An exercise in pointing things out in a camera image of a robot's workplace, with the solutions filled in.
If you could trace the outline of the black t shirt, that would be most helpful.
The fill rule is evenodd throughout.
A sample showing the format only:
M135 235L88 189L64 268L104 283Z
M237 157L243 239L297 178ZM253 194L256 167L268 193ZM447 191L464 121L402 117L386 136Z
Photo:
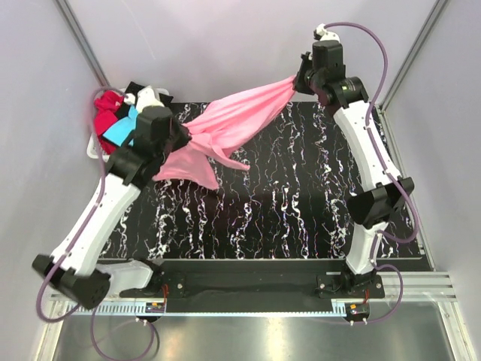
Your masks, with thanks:
M146 88L144 85L140 85L139 83L135 83L131 81L129 85L123 90L125 93L125 97L123 99L122 104L114 113L118 120L121 120L129 115L129 111L132 105L136 105L138 103L138 94L141 90ZM154 93L156 94L156 98L166 106L170 106L174 97L163 88L153 88Z

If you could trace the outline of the aluminium frame rail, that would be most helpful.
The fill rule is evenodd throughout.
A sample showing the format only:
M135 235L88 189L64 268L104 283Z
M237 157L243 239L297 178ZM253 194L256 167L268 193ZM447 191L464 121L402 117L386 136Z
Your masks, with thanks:
M194 296L230 295L253 293L269 296L318 296L332 299L369 299L393 300L402 296L403 300L440 300L456 299L449 276L442 272L380 272L375 278L363 285L346 290L340 286L340 274L328 272L314 275L304 273L213 273L213 272L167 272L161 282L168 288L169 299L188 299Z

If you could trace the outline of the red t shirt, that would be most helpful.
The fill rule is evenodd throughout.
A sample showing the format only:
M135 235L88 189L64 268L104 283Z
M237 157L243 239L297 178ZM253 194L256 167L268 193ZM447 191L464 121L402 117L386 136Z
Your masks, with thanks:
M105 91L96 98L93 104L96 110L94 117L95 133L102 150L110 155L117 149L117 146L104 138L103 134L119 119L128 115L129 106L124 102L122 96L111 90Z

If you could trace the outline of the pink t shirt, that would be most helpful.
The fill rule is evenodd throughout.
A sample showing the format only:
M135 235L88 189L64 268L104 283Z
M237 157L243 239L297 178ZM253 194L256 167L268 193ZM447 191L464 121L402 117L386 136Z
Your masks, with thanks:
M291 76L211 102L201 115L184 124L192 139L168 156L153 180L188 180L217 190L210 158L228 168L249 171L248 165L231 155L282 112L295 94L294 79Z

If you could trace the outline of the right control board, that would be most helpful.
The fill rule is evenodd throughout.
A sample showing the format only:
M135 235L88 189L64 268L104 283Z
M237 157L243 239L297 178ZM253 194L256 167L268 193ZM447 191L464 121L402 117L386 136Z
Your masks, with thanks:
M367 302L351 303L349 304L348 311L351 315L369 314L370 305Z

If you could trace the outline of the cyan t shirt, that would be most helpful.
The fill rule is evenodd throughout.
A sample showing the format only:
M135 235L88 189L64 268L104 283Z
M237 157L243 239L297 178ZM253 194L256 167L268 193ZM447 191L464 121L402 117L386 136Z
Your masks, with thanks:
M131 105L127 115L119 118L103 135L103 139L120 147L129 134L136 128L138 112L135 106Z

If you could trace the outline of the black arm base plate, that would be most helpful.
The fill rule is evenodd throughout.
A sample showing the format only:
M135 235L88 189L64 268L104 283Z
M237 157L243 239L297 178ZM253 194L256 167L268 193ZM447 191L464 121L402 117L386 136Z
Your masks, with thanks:
M142 290L127 298L167 297L167 312L202 314L312 314L330 311L334 299L384 297L379 274L354 276L343 260L167 259Z

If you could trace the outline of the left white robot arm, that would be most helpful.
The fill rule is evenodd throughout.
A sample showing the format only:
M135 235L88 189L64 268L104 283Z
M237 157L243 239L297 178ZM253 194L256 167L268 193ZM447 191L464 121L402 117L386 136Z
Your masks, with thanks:
M167 107L139 111L136 126L109 157L98 187L66 239L49 255L39 254L32 268L53 289L91 310L106 296L138 290L152 298L162 290L157 265L131 259L100 264L98 258L126 209L157 175L171 152L190 136Z

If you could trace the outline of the left control board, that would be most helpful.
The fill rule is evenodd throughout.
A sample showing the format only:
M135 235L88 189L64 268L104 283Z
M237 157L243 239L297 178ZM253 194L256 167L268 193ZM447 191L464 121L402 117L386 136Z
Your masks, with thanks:
M148 314L163 314L165 312L164 302L147 302L145 312Z

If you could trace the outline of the white plastic basket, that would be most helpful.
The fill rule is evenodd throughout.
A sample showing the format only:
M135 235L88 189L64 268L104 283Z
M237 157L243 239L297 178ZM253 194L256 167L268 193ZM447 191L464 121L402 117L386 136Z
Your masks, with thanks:
M89 143L87 145L87 149L86 149L86 154L89 158L91 159L97 159L98 158L98 154L97 154L97 150L95 148L95 138L98 139L96 133L92 134L90 136L90 139L89 139ZM107 155L101 148L101 155L103 157L103 160L105 162L108 161L108 158L110 155Z

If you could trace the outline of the control board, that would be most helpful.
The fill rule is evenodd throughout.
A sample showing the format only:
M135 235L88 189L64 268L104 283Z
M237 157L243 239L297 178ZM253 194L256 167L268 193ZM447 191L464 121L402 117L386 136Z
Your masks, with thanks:
M367 302L351 303L349 304L348 311L351 315L369 314L370 305Z
M145 312L148 314L163 314L165 312L164 302L147 302Z

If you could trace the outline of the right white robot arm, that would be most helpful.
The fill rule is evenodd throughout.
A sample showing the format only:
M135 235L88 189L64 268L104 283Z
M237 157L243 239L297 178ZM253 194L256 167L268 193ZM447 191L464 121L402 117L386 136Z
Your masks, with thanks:
M376 276L377 238L404 206L414 183L392 163L371 119L373 110L364 84L358 77L346 76L341 43L315 41L301 59L294 90L317 96L343 132L361 177L362 192L346 203L354 222L351 247L343 270L333 280L334 292L358 298Z

